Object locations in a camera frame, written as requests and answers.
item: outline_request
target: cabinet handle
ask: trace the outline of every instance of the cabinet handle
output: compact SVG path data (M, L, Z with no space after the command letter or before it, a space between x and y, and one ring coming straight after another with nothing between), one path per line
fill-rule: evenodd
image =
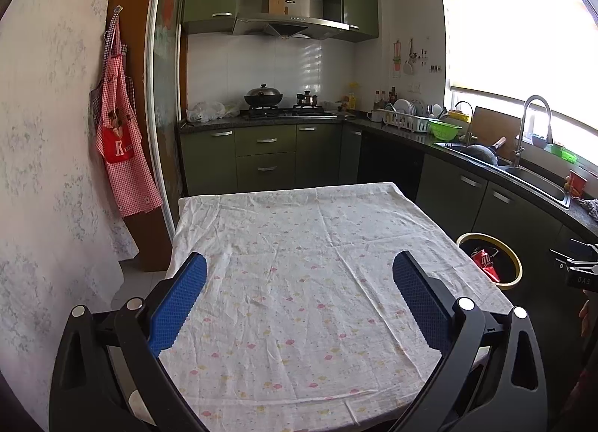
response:
M499 194L496 191L492 191L492 195L494 197L496 197L499 201L503 201L506 204L510 204L511 203L511 200L508 197L503 196L502 194Z
M465 184L469 184L471 185L471 187L481 187L482 184L480 184L479 182L476 181L472 181L471 179L468 179L467 177L465 177L464 175L462 175L460 177L460 179L465 182Z

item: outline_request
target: window blind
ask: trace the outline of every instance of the window blind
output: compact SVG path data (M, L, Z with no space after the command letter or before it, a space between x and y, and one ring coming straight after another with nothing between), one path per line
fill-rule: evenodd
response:
M516 99L598 128L598 27L582 0L444 0L451 87Z

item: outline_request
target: countertop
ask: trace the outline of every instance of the countertop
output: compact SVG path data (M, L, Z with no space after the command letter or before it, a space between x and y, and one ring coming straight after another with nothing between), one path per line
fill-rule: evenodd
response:
M265 126L265 125L295 125L303 123L350 123L366 131L390 137L398 142L405 143L408 146L420 149L424 153L433 155L441 160L453 164L461 169L476 174L490 182L504 187L508 191L524 198L535 206L538 206L544 212L550 214L553 218L560 221L563 225L576 233L581 239L588 243L598 243L598 222L593 220L587 211L571 200L569 209L565 209L550 199L544 197L529 186L512 178L502 170L490 167L482 162L477 162L465 155L435 145L438 140L432 135L411 133L395 126L387 126L381 122L373 122L368 119L355 117L351 114L340 114L336 119L317 119L305 117L283 117L283 118L262 118L247 119L245 117L221 118L206 123L187 123L182 122L179 128L181 134L196 133L211 129L243 128L246 126Z

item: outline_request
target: plastic bag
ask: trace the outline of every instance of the plastic bag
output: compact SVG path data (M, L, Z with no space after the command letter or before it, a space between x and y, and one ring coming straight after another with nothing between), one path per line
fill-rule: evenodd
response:
M187 120L205 123L217 118L237 116L238 106L225 106L218 101L200 101L192 109L187 110Z

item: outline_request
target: white tablecloth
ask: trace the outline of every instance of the white tablecloth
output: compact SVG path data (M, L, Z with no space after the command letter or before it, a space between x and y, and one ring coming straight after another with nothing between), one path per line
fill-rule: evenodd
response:
M160 360L211 432L398 417L440 358L393 282L402 250L453 295L511 307L394 184L198 196L179 209L167 277L197 251L208 279Z

